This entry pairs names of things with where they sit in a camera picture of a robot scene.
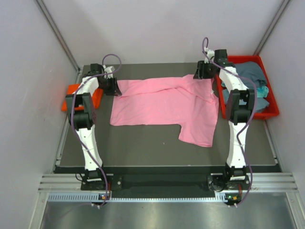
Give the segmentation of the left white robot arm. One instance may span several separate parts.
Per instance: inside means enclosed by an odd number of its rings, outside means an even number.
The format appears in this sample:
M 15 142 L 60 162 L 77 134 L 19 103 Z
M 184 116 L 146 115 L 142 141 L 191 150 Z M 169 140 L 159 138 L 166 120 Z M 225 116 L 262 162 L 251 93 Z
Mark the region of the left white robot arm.
M 80 84 L 69 85 L 62 111 L 68 115 L 73 133 L 81 142 L 85 159 L 84 175 L 80 175 L 81 190 L 110 190 L 110 184 L 102 170 L 103 162 L 95 138 L 96 109 L 102 96 L 121 95 L 117 79 L 113 76 L 114 66 L 98 63 L 90 65 Z

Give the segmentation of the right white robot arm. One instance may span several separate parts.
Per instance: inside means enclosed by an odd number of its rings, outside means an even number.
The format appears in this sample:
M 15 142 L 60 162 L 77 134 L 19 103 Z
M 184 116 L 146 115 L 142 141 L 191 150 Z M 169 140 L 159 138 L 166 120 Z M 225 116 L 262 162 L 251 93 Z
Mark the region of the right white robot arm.
M 221 184 L 222 190 L 251 185 L 250 168 L 245 155 L 245 142 L 248 127 L 257 107 L 257 87 L 255 83 L 238 74 L 235 64 L 228 60 L 225 49 L 211 50 L 203 47 L 205 56 L 197 63 L 195 79 L 218 77 L 229 92 L 226 104 L 226 119 L 230 128 L 229 156 L 225 164 Z

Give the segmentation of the pink t-shirt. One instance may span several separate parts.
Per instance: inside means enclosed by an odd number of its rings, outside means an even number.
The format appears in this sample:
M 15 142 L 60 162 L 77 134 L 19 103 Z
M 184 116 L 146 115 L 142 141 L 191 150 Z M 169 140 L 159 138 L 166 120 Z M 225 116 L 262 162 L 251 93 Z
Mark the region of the pink t-shirt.
M 179 140 L 201 147 L 213 145 L 219 99 L 212 79 L 183 77 L 119 80 L 110 124 L 180 125 Z

